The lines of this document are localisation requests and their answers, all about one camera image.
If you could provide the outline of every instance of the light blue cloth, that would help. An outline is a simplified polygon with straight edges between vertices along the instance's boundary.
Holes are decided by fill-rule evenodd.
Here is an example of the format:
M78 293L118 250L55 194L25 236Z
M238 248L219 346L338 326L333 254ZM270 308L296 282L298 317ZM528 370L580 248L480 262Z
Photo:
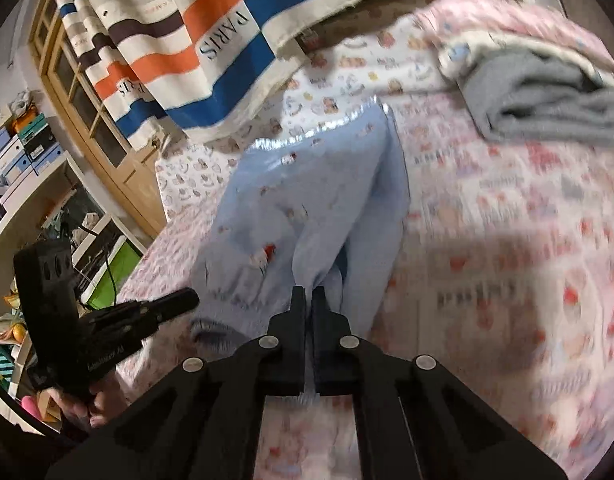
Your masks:
M402 241L407 171L387 107L341 122L244 153L192 273L198 341L224 349L263 335L293 285L308 298L325 285L352 331L369 332Z

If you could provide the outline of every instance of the gray cloth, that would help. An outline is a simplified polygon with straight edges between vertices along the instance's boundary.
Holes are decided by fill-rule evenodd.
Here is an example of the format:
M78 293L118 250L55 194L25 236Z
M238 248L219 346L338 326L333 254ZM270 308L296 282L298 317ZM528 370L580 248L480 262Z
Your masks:
M528 50L485 56L460 85L488 140L577 140L614 147L614 89L577 66Z

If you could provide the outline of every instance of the bed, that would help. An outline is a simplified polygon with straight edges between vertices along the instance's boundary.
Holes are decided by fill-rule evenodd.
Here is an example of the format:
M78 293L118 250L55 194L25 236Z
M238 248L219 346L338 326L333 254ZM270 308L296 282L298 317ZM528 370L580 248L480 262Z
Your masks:
M614 150L487 144L411 18L428 1L346 13L319 32L332 46L245 128L205 145L170 138L156 162L170 223L119 300L189 283L253 139L307 132L376 94L395 113L411 203L369 338L401 358L435 356L582 479L614 438ZM189 322L161 327L119 365L130 397L198 352ZM267 399L254 477L360 478L355 439L349 398Z

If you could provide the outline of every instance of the metal rivet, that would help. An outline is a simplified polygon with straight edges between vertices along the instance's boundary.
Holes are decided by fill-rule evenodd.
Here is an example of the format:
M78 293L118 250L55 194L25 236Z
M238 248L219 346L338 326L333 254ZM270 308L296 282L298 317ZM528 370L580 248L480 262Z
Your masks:
M355 335L345 335L340 338L340 346L342 348L357 348L360 346L360 340Z
M193 373L202 370L202 359L197 357L190 357L183 362L183 370L185 372Z
M267 348L267 349L276 348L278 346L278 343L279 343L278 338L275 335L263 335L258 340L258 344L262 348Z
M421 370L433 370L436 368L436 360L430 355L419 355L416 357L416 366Z

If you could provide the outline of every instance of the hand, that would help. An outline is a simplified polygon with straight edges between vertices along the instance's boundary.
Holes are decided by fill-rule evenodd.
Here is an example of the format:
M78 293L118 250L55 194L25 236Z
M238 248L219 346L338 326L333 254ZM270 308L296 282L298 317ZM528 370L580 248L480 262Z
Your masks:
M90 424L92 428L104 426L127 407L115 371L89 387L95 396L89 404L57 388L49 388L47 391L65 416L79 426L83 423Z

